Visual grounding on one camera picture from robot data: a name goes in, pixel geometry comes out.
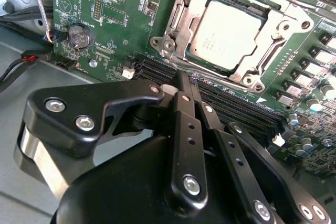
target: cpu socket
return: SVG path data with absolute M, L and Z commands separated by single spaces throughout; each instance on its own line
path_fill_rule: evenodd
M 287 0 L 175 0 L 163 36 L 150 44 L 179 69 L 258 93 L 265 89 L 260 77 L 288 39 L 313 26 Z

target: red wire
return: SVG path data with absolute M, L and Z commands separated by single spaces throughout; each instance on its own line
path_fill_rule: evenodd
M 34 61 L 34 60 L 36 60 L 36 59 L 37 59 L 36 56 L 30 56 L 29 58 L 25 58 L 25 59 L 23 59 L 23 61 L 24 61 L 24 62 L 29 62 L 29 61 Z

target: small white connector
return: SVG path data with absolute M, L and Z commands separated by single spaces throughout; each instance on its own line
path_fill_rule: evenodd
M 126 68 L 122 71 L 122 76 L 131 80 L 135 74 L 135 69 L 133 68 Z
M 282 138 L 280 134 L 276 135 L 275 137 L 272 138 L 272 142 L 279 147 L 282 147 L 285 144 L 285 140 Z

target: screw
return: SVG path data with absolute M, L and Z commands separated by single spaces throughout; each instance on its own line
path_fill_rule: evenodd
M 183 98 L 184 100 L 186 100 L 187 102 L 190 101 L 190 98 L 189 98 L 189 97 L 186 97 L 185 95 L 183 95 L 182 98 Z
M 325 140 L 322 141 L 322 144 L 325 147 L 330 147 L 332 145 L 332 141 L 331 141 L 331 139 L 325 139 Z
M 89 66 L 92 68 L 96 68 L 98 66 L 98 62 L 96 62 L 95 60 L 90 60 Z
M 314 209 L 315 213 L 320 217 L 321 220 L 325 220 L 326 217 L 325 217 L 324 213 L 321 211 L 320 208 L 313 205 L 313 209 Z
M 95 126 L 94 121 L 85 115 L 77 117 L 75 123 L 82 131 L 91 131 Z
M 47 110 L 50 110 L 52 112 L 62 112 L 65 110 L 65 105 L 59 100 L 49 100 L 46 102 L 46 108 Z
M 164 42 L 164 49 L 165 49 L 166 51 L 172 51 L 172 50 L 174 50 L 174 47 L 175 47 L 174 42 L 172 42 L 172 41 L 170 41 L 170 40 L 166 40 L 166 41 Z
M 233 128 L 235 128 L 235 130 L 236 130 L 238 133 L 243 132 L 243 131 L 241 130 L 241 128 L 239 128 L 238 125 L 233 126 Z
M 310 219 L 310 220 L 313 219 L 313 214 L 311 213 L 311 211 L 310 211 L 306 206 L 300 204 L 300 208 L 301 208 L 303 214 L 304 214 L 308 219 Z
M 205 106 L 205 109 L 206 109 L 206 111 L 209 112 L 209 113 L 212 113 L 212 112 L 214 111 L 209 105 L 206 105 L 206 106 Z
M 265 207 L 265 205 L 259 200 L 256 200 L 254 202 L 254 208 L 256 209 L 257 213 L 263 218 L 263 220 L 268 221 L 271 219 L 271 215 L 269 214 L 267 207 Z
M 159 93 L 159 90 L 157 89 L 156 86 L 151 86 L 151 90 L 152 90 L 154 93 Z
M 185 176 L 183 179 L 184 188 L 190 193 L 191 195 L 198 195 L 201 191 L 200 185 L 197 180 L 191 176 Z

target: green circuit board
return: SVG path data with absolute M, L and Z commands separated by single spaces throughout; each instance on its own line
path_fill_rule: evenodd
M 91 47 L 78 51 L 65 40 L 55 44 L 55 54 L 59 58 L 66 57 L 76 61 L 77 70 L 101 81 L 127 80 L 122 76 L 122 72 L 130 58 L 141 55 L 144 58 L 163 61 L 159 53 L 151 47 L 149 40 L 164 33 L 174 1 L 54 0 L 54 27 L 57 30 L 68 31 L 70 25 L 82 23 L 94 34 L 94 44 Z M 336 12 L 330 5 L 317 0 L 302 1 Z M 316 87 L 326 79 L 332 78 L 334 65 L 324 65 L 326 70 L 315 77 L 314 86 L 311 86 L 293 106 L 286 106 L 276 99 L 277 91 L 283 90 L 283 83 L 291 79 L 293 70 L 300 69 L 302 59 L 311 57 L 310 49 L 313 46 L 326 48 L 320 41 L 321 37 L 325 34 L 336 35 L 335 22 L 313 12 L 307 13 L 314 21 L 314 28 L 306 34 L 295 34 L 289 39 L 261 78 L 266 87 L 264 92 L 237 91 L 203 77 L 200 79 L 283 116 L 297 113 L 306 117 L 309 124 L 305 123 L 292 129 L 286 137 L 289 144 L 287 147 L 270 145 L 269 152 L 274 157 L 286 160 L 290 155 L 295 156 L 294 145 L 300 143 L 301 138 L 309 137 L 313 148 L 300 159 L 308 171 L 329 176 L 335 172 L 329 167 L 335 161 L 336 148 L 325 147 L 321 141 L 336 141 L 336 102 L 326 100 Z M 335 50 L 326 50 L 336 55 Z M 95 68 L 89 65 L 92 59 L 98 63 Z M 306 100 L 312 97 L 320 100 L 323 105 L 322 111 L 313 113 L 309 110 Z

